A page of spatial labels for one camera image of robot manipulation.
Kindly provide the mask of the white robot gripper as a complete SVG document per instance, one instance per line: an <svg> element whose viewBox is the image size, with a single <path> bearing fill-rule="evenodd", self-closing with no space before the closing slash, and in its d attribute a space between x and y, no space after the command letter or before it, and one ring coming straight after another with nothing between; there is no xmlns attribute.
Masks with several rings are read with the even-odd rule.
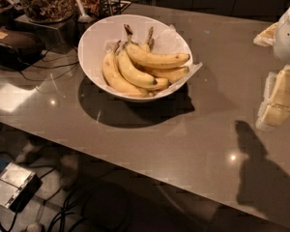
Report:
<svg viewBox="0 0 290 232"><path fill-rule="evenodd" d="M283 63L290 64L290 7L253 42L260 46L274 46L275 56ZM271 131L282 125L290 116L290 65L279 73L269 72L266 78L263 101L257 113L256 128Z"/></svg>

